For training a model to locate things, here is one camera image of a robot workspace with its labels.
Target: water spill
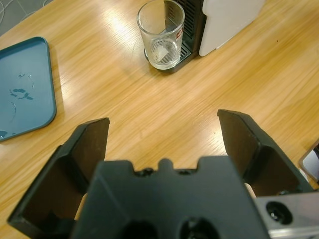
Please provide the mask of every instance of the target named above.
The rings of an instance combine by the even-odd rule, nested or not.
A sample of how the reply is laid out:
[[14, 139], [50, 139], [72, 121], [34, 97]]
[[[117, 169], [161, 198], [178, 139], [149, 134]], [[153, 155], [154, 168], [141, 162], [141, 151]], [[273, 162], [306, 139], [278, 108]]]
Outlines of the water spill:
[[16, 94], [12, 93], [11, 90], [9, 90], [9, 91], [10, 91], [10, 95], [11, 95], [11, 96], [14, 96], [14, 97], [17, 97], [17, 96], [18, 96], [18, 95], [16, 95]]
[[12, 117], [12, 119], [11, 119], [10, 122], [12, 122], [12, 121], [14, 120], [15, 115], [16, 115], [16, 105], [15, 105], [15, 103], [13, 103], [13, 102], [11, 102], [11, 104], [13, 105], [13, 108], [14, 108], [14, 115], [13, 115], [13, 117]]
[[17, 97], [18, 95], [21, 96], [21, 94], [14, 94], [13, 92], [19, 92], [19, 93], [24, 93], [23, 96], [17, 98], [18, 100], [21, 100], [21, 99], [27, 99], [27, 100], [33, 100], [33, 97], [30, 97], [30, 93], [26, 92], [24, 89], [14, 89], [13, 92], [11, 90], [10, 91], [10, 95], [11, 96], [14, 96], [14, 97]]
[[20, 92], [20, 93], [24, 93], [25, 90], [24, 89], [14, 89], [13, 92]]
[[0, 138], [4, 138], [8, 134], [7, 131], [0, 130]]
[[28, 92], [25, 93], [23, 97], [18, 98], [18, 100], [21, 100], [21, 99], [33, 100], [33, 98], [29, 96]]

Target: gray floor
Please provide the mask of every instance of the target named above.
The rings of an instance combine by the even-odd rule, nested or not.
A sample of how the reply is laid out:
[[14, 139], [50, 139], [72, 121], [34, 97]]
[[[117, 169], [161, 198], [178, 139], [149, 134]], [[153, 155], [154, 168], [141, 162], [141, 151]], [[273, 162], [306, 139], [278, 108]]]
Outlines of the gray floor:
[[0, 36], [51, 1], [0, 0]]

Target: metal grate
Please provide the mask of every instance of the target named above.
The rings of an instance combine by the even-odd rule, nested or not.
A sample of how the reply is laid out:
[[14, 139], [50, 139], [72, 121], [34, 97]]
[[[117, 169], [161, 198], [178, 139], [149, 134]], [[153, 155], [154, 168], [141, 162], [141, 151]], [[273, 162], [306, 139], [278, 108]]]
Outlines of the metal grate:
[[180, 57], [179, 60], [183, 60], [186, 58], [188, 55], [190, 55], [190, 51], [182, 44], [181, 49], [180, 49]]

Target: clear glass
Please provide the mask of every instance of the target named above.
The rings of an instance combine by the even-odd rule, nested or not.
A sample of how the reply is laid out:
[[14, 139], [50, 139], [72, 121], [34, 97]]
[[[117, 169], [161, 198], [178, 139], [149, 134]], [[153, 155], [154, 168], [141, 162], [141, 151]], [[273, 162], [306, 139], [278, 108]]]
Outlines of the clear glass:
[[157, 69], [179, 62], [185, 13], [172, 0], [153, 0], [141, 7], [137, 21], [149, 62]]

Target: water droplet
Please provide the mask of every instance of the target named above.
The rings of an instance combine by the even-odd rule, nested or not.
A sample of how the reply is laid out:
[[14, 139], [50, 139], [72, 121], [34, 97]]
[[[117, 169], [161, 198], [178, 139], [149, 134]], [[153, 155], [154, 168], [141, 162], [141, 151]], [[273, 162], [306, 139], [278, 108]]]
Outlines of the water droplet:
[[0, 130], [0, 138], [4, 138], [8, 132], [4, 130]]

